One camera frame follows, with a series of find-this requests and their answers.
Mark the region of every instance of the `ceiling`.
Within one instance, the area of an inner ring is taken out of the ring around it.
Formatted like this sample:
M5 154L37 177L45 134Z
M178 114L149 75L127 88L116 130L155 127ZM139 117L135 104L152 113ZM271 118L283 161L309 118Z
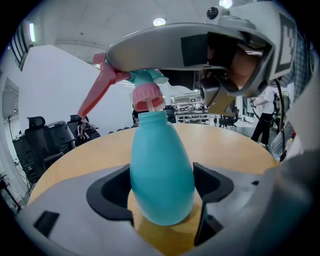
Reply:
M233 6L248 2L252 0L233 0ZM91 63L94 53L153 27L155 18L167 24L202 23L207 10L218 5L219 0L47 0L32 19L42 16L42 44L56 45Z

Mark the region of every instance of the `pink trigger sprayer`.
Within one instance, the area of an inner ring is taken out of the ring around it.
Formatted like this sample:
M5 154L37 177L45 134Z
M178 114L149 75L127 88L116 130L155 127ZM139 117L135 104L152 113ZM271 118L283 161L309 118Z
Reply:
M96 53L93 56L93 63L100 65L100 73L78 111L80 117L86 116L97 105L111 85L122 80L134 84L132 100L133 108L137 112L152 112L164 108L164 98L156 83L164 84L168 78L160 72L155 69L131 72L116 70L107 62L104 53Z

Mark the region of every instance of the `plaid shirt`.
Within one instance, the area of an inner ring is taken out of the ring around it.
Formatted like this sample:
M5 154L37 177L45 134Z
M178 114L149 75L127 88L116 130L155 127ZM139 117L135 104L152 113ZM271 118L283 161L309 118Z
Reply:
M294 82L293 103L296 101L296 99L301 95L301 93L305 89L310 79L310 76L311 76L311 69L310 69L308 43L304 34L298 31L293 67L288 74L282 76L281 79L279 80L281 86L286 86ZM284 124L283 131L284 131L285 143L287 143L287 141L292 136L292 133L294 132L294 128L288 120ZM270 151L274 156L274 158L277 160L279 160L283 152L282 141L283 141L282 133L279 132L270 146Z

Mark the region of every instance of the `round table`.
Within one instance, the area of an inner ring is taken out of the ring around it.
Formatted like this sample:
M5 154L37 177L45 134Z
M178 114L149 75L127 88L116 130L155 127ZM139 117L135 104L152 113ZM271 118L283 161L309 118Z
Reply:
M276 160L262 146L231 130L203 124L174 124L190 163L221 167L251 174L262 174L276 166ZM54 184L105 168L130 163L135 128L111 133L87 142L56 161L36 184L29 203ZM134 229L165 255L180 255L194 247L202 200L195 191L192 211L182 222L159 226L144 218L131 191L128 209L133 213Z

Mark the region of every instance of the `spray bottle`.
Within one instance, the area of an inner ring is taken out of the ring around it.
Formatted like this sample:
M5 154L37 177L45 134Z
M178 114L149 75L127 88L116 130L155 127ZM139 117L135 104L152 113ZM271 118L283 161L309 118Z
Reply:
M151 222L169 226L182 221L194 205L192 167L177 131L167 120L159 86L168 79L155 69L122 72L106 63L103 53L93 63L100 73L82 103L83 117L99 102L110 85L121 80L134 83L133 107L140 126L136 128L130 163L130 181L142 214Z

